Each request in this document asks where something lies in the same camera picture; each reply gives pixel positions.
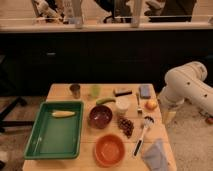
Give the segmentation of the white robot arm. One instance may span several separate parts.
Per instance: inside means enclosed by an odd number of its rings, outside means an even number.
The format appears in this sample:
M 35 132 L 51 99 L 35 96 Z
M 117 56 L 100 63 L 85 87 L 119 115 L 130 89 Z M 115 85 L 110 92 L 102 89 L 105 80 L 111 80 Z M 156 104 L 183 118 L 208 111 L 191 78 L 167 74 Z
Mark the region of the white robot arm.
M 164 124 L 172 121 L 186 99 L 202 114 L 213 117 L 213 87 L 204 82 L 206 77 L 207 69 L 198 61 L 172 68 L 165 74 L 166 85 L 158 95 Z

